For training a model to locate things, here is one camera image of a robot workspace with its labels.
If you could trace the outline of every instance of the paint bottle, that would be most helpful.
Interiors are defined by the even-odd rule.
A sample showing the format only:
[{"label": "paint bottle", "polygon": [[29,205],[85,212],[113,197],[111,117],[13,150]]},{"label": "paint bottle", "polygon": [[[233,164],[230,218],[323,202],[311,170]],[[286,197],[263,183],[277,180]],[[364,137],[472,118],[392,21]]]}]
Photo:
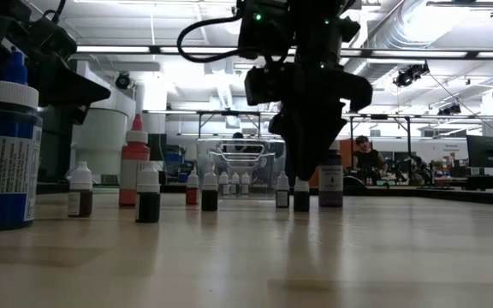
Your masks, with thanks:
[{"label": "paint bottle", "polygon": [[335,140],[323,158],[318,173],[318,205],[343,206],[343,167],[340,143]]},{"label": "paint bottle", "polygon": [[232,196],[241,195],[241,183],[239,181],[239,175],[236,172],[231,177],[231,186],[229,187],[229,194]]},{"label": "paint bottle", "polygon": [[144,163],[144,168],[138,173],[136,188],[136,222],[159,222],[161,186],[159,185],[159,173],[155,170],[155,162]]},{"label": "paint bottle", "polygon": [[136,180],[144,163],[150,160],[150,148],[147,144],[147,133],[142,130],[142,118],[137,114],[133,129],[127,132],[127,145],[121,152],[121,175],[119,181],[119,206],[134,207],[136,205]]},{"label": "paint bottle", "polygon": [[33,222],[43,120],[27,86],[24,55],[13,52],[0,81],[0,230]]},{"label": "paint bottle", "polygon": [[294,211],[308,212],[310,208],[309,199],[309,184],[296,177],[296,186],[294,186]]},{"label": "paint bottle", "polygon": [[69,177],[68,217],[92,214],[92,173],[86,162],[79,162]]},{"label": "paint bottle", "polygon": [[290,187],[288,186],[288,177],[284,171],[281,171],[277,178],[275,204],[277,208],[290,207]]},{"label": "paint bottle", "polygon": [[218,184],[214,171],[210,170],[203,177],[203,192],[201,193],[201,210],[218,210]]},{"label": "paint bottle", "polygon": [[241,195],[248,196],[250,191],[250,176],[247,172],[241,177]]},{"label": "paint bottle", "polygon": [[193,167],[192,173],[187,177],[186,205],[197,205],[199,203],[199,177],[197,169]]},{"label": "paint bottle", "polygon": [[228,173],[223,171],[218,181],[218,189],[221,196],[229,196],[229,176]]}]

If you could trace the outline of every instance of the ceiling duct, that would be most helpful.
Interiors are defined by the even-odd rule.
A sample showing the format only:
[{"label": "ceiling duct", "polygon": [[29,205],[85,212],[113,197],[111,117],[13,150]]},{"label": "ceiling duct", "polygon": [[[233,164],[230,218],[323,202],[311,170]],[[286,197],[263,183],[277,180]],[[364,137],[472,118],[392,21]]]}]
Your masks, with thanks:
[{"label": "ceiling duct", "polygon": [[[465,15],[464,8],[427,6],[429,0],[404,0],[364,43],[368,49],[424,49],[454,28]],[[397,63],[374,63],[352,59],[345,70],[371,83],[386,75]]]}]

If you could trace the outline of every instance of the man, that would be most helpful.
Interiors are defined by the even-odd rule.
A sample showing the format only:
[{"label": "man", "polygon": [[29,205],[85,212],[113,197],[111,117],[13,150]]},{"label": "man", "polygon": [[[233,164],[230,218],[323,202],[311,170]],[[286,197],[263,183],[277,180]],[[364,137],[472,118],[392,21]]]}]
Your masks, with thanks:
[{"label": "man", "polygon": [[355,144],[359,147],[359,150],[353,153],[353,167],[355,169],[375,168],[380,171],[381,175],[387,174],[388,165],[385,163],[385,158],[380,152],[371,148],[368,138],[359,136],[355,140]]}]

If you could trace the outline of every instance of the black cable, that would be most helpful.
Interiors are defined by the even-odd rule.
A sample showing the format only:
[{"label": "black cable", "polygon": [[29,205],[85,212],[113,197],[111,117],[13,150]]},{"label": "black cable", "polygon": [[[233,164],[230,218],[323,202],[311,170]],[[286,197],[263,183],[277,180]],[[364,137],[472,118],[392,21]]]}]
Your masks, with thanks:
[{"label": "black cable", "polygon": [[[208,57],[195,57],[187,54],[184,49],[182,48],[182,44],[184,41],[184,38],[193,30],[200,28],[200,27],[206,27],[210,25],[217,25],[217,24],[222,24],[222,23],[228,23],[228,22],[234,22],[238,21],[242,18],[242,10],[239,10],[235,16],[232,17],[225,17],[225,18],[215,18],[207,21],[198,21],[193,23],[192,25],[186,27],[184,30],[180,32],[180,35],[178,35],[178,39],[176,41],[176,47],[178,48],[178,53],[184,57],[186,60],[194,62],[194,63],[210,63],[214,61],[219,61],[222,59],[225,59],[230,56],[238,56],[242,52],[259,52],[258,48],[242,48],[242,49],[236,49],[228,52],[224,52],[223,54],[216,55],[216,56],[208,56]],[[264,58],[267,62],[273,62],[273,59],[269,55],[264,55]]]},{"label": "black cable", "polygon": [[54,16],[52,16],[52,22],[58,23],[60,20],[60,15],[64,11],[64,6],[66,5],[66,0],[60,0],[60,4],[58,4],[58,8],[56,9],[56,12]]}]

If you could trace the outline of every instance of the blue paint bottle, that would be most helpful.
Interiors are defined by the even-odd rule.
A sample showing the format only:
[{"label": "blue paint bottle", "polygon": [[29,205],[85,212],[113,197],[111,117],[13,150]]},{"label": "blue paint bottle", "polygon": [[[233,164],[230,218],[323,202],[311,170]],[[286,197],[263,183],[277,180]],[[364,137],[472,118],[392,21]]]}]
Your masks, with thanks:
[{"label": "blue paint bottle", "polygon": [[13,52],[0,81],[0,230],[33,222],[43,120],[27,86],[24,55]]}]

